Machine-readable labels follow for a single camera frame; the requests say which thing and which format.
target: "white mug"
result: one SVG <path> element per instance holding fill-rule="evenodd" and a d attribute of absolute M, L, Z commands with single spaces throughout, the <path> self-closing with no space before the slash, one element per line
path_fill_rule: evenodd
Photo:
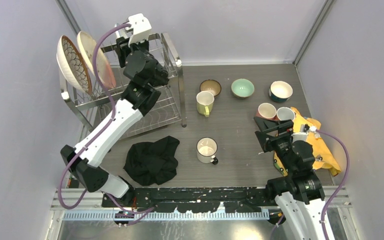
<path fill-rule="evenodd" d="M 285 107 L 285 106 L 280 107 L 277 110 L 276 116 L 277 116 L 277 119 L 279 119 L 280 121 L 295 120 L 295 112 L 292 111 L 292 109 L 290 109 L 289 107 Z"/>
<path fill-rule="evenodd" d="M 219 163 L 216 157 L 217 142 L 210 137 L 203 137 L 196 145 L 196 155 L 198 160 L 205 164 L 212 163 L 214 165 Z"/>

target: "green bowl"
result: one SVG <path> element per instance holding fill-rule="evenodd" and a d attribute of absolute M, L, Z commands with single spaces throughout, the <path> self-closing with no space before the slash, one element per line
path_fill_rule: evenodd
<path fill-rule="evenodd" d="M 245 78 L 235 80 L 231 89 L 233 94 L 238 98 L 248 98 L 254 93 L 254 84 Z"/>

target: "gray table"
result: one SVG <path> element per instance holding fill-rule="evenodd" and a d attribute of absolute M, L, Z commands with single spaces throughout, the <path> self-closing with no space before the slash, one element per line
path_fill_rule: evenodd
<path fill-rule="evenodd" d="M 245 78 L 253 82 L 254 94 L 246 99 L 233 96 L 231 84 Z M 216 97 L 210 117 L 200 115 L 196 109 L 196 94 L 203 80 L 215 79 L 222 87 Z M 293 95 L 286 103 L 274 103 L 268 89 L 274 81 L 288 82 Z M 258 130 L 253 117 L 261 103 L 275 107 L 296 107 L 303 116 L 310 116 L 297 72 L 292 64 L 271 65 L 222 65 L 184 67 L 187 127 L 180 122 L 149 131 L 142 135 L 117 142 L 102 163 L 102 167 L 114 175 L 134 182 L 124 171 L 127 152 L 139 142 L 155 142 L 166 136 L 180 140 L 175 157 L 179 164 L 177 176 L 160 187 L 243 187 L 265 186 L 267 180 L 281 177 L 273 165 L 273 153 L 263 153 L 254 134 Z M 211 137 L 218 144 L 218 165 L 201 163 L 197 159 L 196 145 L 200 138 Z M 331 185 L 327 170 L 317 171 L 323 185 Z"/>

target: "black mount plate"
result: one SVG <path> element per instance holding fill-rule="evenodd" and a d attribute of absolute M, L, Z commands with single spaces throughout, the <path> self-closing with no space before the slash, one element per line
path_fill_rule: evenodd
<path fill-rule="evenodd" d="M 260 212 L 260 207 L 276 206 L 261 187 L 138 187 L 134 196 L 137 208 L 155 207 L 154 211 L 159 213 L 172 213 L 176 208 L 180 213 L 215 212 L 220 202 L 226 213 Z M 102 207 L 117 206 L 104 194 Z"/>

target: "yellow towel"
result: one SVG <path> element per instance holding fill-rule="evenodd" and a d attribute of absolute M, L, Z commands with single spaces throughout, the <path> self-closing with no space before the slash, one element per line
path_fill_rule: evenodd
<path fill-rule="evenodd" d="M 317 129 L 320 129 L 320 126 L 322 125 L 319 121 L 313 118 L 307 118 L 305 119 L 303 116 L 301 116 L 300 112 L 295 108 L 291 107 L 292 111 L 295 112 L 295 120 L 293 121 L 293 132 L 298 133 L 300 131 L 301 125 L 308 124 L 309 126 L 316 126 Z M 330 173 L 333 176 L 338 175 L 341 172 L 341 168 L 339 167 L 337 161 L 335 160 L 334 156 L 332 155 L 331 151 L 329 150 L 328 146 L 326 146 L 323 139 L 318 138 L 316 139 L 314 137 L 314 133 L 309 133 L 307 137 L 307 143 L 312 145 L 313 149 L 313 155 L 314 157 L 322 157 L 322 160 L 314 162 L 312 165 L 313 169 L 317 170 L 320 168 L 323 169 L 329 169 Z M 283 176 L 287 176 L 287 171 L 284 170 L 284 165 L 279 160 L 276 153 L 274 153 L 274 166 L 279 170 L 279 172 Z"/>

